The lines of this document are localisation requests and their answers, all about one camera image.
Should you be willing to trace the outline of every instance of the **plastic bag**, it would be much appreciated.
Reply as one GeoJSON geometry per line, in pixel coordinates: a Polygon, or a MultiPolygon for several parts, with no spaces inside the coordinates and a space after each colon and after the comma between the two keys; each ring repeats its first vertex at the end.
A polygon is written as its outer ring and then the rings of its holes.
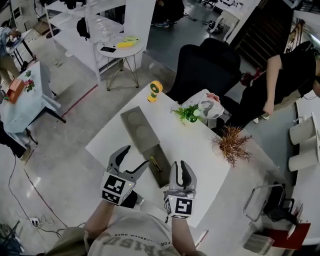
{"type": "Polygon", "coordinates": [[[224,107],[220,104],[219,96],[209,92],[207,89],[203,89],[190,97],[182,104],[182,107],[187,108],[195,104],[198,104],[199,116],[203,119],[216,119],[225,111],[224,107]]]}

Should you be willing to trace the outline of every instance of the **white tablecloth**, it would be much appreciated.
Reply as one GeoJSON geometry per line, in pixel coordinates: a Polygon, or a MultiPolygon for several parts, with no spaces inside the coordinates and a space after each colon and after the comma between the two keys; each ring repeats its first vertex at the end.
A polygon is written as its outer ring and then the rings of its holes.
{"type": "Polygon", "coordinates": [[[33,90],[22,91],[15,104],[7,100],[0,104],[4,131],[22,146],[25,145],[22,139],[24,131],[36,116],[45,107],[57,112],[61,106],[52,99],[52,92],[49,88],[51,72],[48,67],[38,61],[27,70],[31,71],[30,77],[26,77],[25,71],[18,78],[23,81],[33,80],[33,90]]]}

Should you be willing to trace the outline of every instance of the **red object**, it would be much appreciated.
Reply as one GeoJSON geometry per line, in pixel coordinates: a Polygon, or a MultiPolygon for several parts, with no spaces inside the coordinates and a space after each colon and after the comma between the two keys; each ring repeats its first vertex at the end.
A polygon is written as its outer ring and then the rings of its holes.
{"type": "Polygon", "coordinates": [[[311,223],[299,223],[294,232],[288,238],[288,231],[265,228],[263,235],[274,240],[273,247],[290,250],[300,250],[307,236],[311,223]]]}
{"type": "Polygon", "coordinates": [[[25,82],[20,79],[14,79],[10,85],[9,90],[6,93],[6,96],[9,98],[9,101],[13,104],[16,103],[19,95],[21,94],[22,90],[25,88],[25,82]]]}
{"type": "Polygon", "coordinates": [[[78,99],[61,117],[63,118],[66,114],[69,113],[80,101],[84,99],[89,93],[91,93],[95,88],[98,87],[98,84],[96,84],[94,87],[92,87],[89,91],[87,91],[80,99],[78,99]]]}
{"type": "Polygon", "coordinates": [[[256,80],[259,76],[261,76],[263,74],[263,72],[261,72],[261,69],[259,67],[257,67],[255,74],[252,75],[251,73],[247,72],[247,73],[243,73],[242,74],[242,78],[240,80],[240,83],[243,86],[250,86],[250,82],[252,80],[256,80]]]}

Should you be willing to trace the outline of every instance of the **small potted plant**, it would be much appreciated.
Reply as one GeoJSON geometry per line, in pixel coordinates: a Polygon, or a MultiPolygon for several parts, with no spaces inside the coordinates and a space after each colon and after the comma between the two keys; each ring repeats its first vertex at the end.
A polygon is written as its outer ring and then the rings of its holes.
{"type": "Polygon", "coordinates": [[[232,166],[236,166],[238,159],[249,161],[251,153],[244,147],[252,136],[245,135],[240,136],[239,127],[225,126],[223,129],[222,137],[215,136],[212,138],[212,142],[219,146],[220,152],[224,159],[232,166]]]}
{"type": "Polygon", "coordinates": [[[195,105],[190,105],[186,108],[179,107],[177,110],[173,110],[174,113],[176,113],[180,121],[185,125],[185,121],[189,121],[190,123],[196,122],[198,119],[202,119],[199,111],[199,106],[198,104],[195,105]]]}
{"type": "Polygon", "coordinates": [[[29,79],[24,82],[24,91],[26,91],[27,93],[33,90],[34,87],[35,87],[35,82],[33,80],[29,79]]]}
{"type": "Polygon", "coordinates": [[[25,72],[25,76],[29,78],[31,76],[31,70],[28,70],[27,72],[25,72]]]}

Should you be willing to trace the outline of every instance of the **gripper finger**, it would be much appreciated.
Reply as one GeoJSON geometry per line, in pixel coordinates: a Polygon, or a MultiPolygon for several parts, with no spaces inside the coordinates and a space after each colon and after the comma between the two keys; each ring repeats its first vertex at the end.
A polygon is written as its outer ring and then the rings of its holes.
{"type": "Polygon", "coordinates": [[[184,189],[194,191],[197,187],[197,177],[191,167],[185,162],[181,161],[182,168],[182,185],[184,189]]]}
{"type": "Polygon", "coordinates": [[[133,171],[126,170],[125,172],[123,172],[122,176],[127,181],[132,181],[132,182],[136,183],[137,180],[144,173],[144,171],[147,169],[148,166],[149,166],[149,161],[144,161],[135,170],[133,170],[133,171]]]}
{"type": "Polygon", "coordinates": [[[169,190],[183,190],[184,186],[178,182],[178,165],[175,161],[170,170],[169,190]]]}
{"type": "Polygon", "coordinates": [[[115,169],[117,172],[119,172],[119,167],[122,161],[124,160],[126,154],[129,152],[130,148],[130,145],[123,146],[110,156],[107,172],[109,172],[112,169],[115,169]]]}

